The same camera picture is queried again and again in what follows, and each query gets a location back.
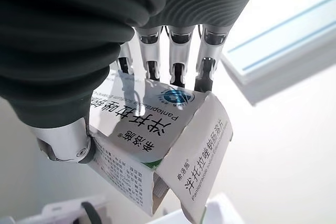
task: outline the white plastic object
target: white plastic object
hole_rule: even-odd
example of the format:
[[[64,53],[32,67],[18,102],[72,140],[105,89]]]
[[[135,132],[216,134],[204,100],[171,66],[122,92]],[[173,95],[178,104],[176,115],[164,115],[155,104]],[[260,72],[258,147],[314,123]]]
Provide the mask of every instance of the white plastic object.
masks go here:
[[[335,13],[336,0],[322,0],[222,55],[251,104],[336,63]]]

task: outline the white surface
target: white surface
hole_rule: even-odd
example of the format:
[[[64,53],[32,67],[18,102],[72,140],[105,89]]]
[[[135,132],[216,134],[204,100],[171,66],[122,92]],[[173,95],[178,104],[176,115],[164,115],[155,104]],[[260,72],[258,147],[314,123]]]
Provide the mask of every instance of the white surface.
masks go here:
[[[318,0],[252,0],[228,37],[239,43]],[[187,87],[193,88],[199,38],[193,36]],[[132,52],[139,46],[133,40]],[[168,83],[168,38],[161,43],[162,81]],[[140,59],[134,64],[139,66]],[[219,65],[214,93],[234,128],[212,196],[225,191],[250,224],[336,222],[336,68],[330,68],[252,108]],[[0,101],[0,215],[37,214],[50,202],[104,192],[113,224],[146,223],[133,203],[90,170],[37,154],[37,144]],[[170,192],[153,218],[180,207]]]
[[[190,224],[182,210],[174,211],[147,224]],[[244,224],[240,215],[225,194],[221,193],[206,204],[202,224]]]

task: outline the torn cardboard flap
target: torn cardboard flap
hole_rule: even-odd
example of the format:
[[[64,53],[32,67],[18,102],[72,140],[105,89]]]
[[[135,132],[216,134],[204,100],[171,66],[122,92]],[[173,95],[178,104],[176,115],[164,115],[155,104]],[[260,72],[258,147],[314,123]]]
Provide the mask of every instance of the torn cardboard flap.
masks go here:
[[[210,92],[199,93],[111,70],[92,96],[90,166],[153,215],[171,188],[200,223],[232,127]]]

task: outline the box flap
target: box flap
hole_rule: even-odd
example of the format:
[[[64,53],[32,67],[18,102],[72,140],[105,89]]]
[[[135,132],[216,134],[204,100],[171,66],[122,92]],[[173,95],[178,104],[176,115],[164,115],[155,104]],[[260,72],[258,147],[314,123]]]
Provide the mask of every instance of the box flap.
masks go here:
[[[192,223],[202,220],[204,206],[232,136],[225,109],[208,93],[156,170],[178,196]]]

